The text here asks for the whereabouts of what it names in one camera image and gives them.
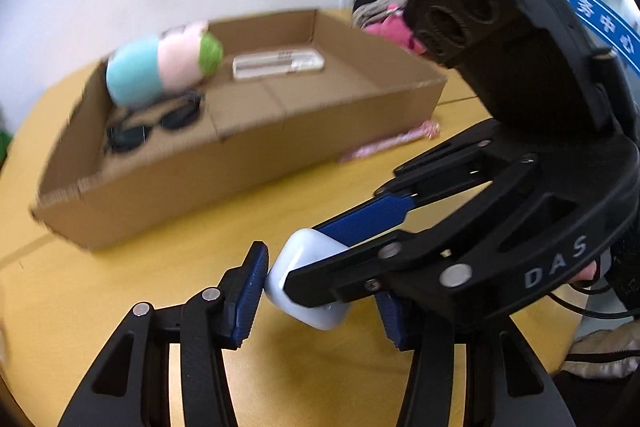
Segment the operator hand on gripper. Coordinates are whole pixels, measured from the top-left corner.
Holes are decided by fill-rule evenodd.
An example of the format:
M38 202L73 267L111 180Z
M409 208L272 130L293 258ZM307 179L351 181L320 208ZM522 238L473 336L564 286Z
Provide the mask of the operator hand on gripper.
M600 264L599 258L591 261L589 265L570 279L570 283L580 287L591 287L600 279Z

